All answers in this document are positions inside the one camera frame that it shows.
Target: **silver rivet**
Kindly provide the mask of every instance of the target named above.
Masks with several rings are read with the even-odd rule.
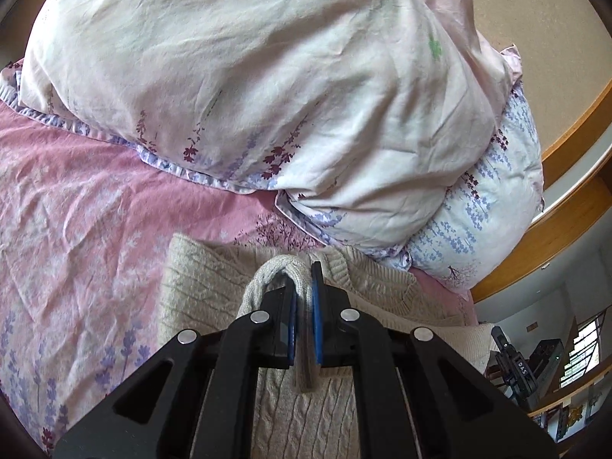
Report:
[[[251,321],[255,324],[266,322],[268,319],[270,319],[270,314],[265,311],[255,311],[251,314]]]
[[[340,313],[340,317],[345,321],[356,321],[359,319],[359,311],[355,309],[344,309],[344,311]]]
[[[183,330],[178,336],[179,343],[182,343],[183,345],[195,342],[196,338],[198,338],[198,334],[194,330]]]
[[[429,340],[433,339],[433,331],[421,326],[414,330],[414,338],[420,342],[429,342]]]

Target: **white pillowcase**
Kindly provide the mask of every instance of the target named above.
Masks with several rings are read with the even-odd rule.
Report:
[[[485,151],[512,77],[472,0],[47,0],[21,102],[387,247]]]
[[[464,293],[520,241],[540,207],[543,186],[540,142],[519,81],[487,151],[448,188],[442,206],[426,225],[396,246],[357,248],[394,269],[418,267],[449,290]],[[344,243],[333,220],[324,222],[333,211],[312,219],[285,194],[278,196],[277,206],[322,243]]]

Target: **window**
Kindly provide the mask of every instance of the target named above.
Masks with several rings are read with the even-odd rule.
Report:
[[[604,324],[606,311],[582,323],[570,360],[565,364],[565,374],[561,377],[561,388],[580,378],[584,373],[599,364],[599,333]]]

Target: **pink bedsheet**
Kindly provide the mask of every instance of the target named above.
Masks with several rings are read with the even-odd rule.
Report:
[[[173,233],[319,246],[273,211],[274,196],[183,181],[0,102],[0,388],[43,449],[158,348]],[[421,275],[448,312],[475,323],[471,299]]]

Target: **cable knit pattern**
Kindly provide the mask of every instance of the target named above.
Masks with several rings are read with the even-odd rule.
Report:
[[[159,342],[166,343],[185,328],[202,334],[224,329],[243,311],[256,308],[255,296],[245,297],[245,291],[258,269],[282,253],[175,235],[161,286]],[[308,266],[319,260],[326,282],[346,290],[352,306],[374,315],[384,326],[403,332],[429,326],[476,369],[484,370],[492,348],[492,325],[467,327],[461,316],[446,315],[411,274],[380,266],[351,248],[297,255]],[[303,273],[308,275],[304,282],[309,282],[310,272]],[[359,457],[350,368],[321,370],[314,392],[302,393],[299,387],[291,371],[259,371],[253,459]]]

